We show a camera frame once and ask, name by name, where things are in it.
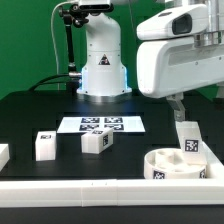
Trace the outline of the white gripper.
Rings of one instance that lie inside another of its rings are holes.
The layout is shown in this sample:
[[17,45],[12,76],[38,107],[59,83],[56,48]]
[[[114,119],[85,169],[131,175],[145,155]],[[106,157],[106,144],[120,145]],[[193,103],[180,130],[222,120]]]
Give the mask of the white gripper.
[[167,96],[174,119],[183,122],[181,92],[224,81],[224,44],[196,48],[192,37],[143,42],[137,51],[137,81],[145,96]]

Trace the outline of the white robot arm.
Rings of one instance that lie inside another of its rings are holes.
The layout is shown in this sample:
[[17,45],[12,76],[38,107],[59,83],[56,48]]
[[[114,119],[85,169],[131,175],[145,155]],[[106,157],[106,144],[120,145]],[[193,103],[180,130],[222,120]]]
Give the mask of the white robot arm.
[[[151,98],[165,97],[185,119],[183,93],[224,87],[224,0],[168,0],[171,5],[137,26],[137,83]],[[115,0],[81,0],[89,13],[87,63],[79,93],[98,102],[130,91],[120,55],[120,27],[102,8]]]

